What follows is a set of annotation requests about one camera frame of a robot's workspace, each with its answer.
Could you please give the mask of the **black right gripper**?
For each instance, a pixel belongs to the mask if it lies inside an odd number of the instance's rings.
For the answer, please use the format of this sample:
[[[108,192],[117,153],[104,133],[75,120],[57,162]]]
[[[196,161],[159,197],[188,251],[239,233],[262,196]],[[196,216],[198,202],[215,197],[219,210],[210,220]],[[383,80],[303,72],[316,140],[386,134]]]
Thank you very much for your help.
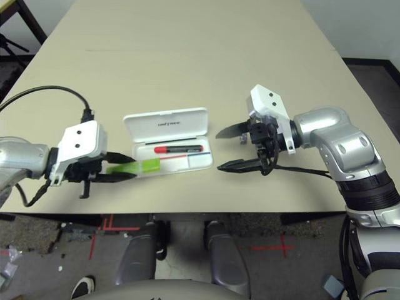
[[[253,171],[272,171],[278,161],[278,132],[272,123],[255,122],[248,130],[247,122],[228,126],[216,134],[216,139],[231,139],[249,131],[251,142],[256,146],[257,159],[238,159],[225,162],[217,167],[227,173],[248,173]]]

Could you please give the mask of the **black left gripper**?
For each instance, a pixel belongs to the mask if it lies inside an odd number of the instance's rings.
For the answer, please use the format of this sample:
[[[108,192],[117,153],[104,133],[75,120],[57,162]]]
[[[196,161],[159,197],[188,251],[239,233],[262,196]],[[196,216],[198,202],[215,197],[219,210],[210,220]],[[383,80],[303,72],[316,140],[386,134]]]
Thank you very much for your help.
[[[104,160],[108,163],[131,163],[133,158],[118,152],[107,152]],[[83,182],[83,192],[80,199],[90,196],[91,183],[118,183],[136,177],[128,172],[114,172],[111,174],[100,174],[102,171],[102,159],[80,160],[71,164],[64,173],[64,180],[70,183]]]

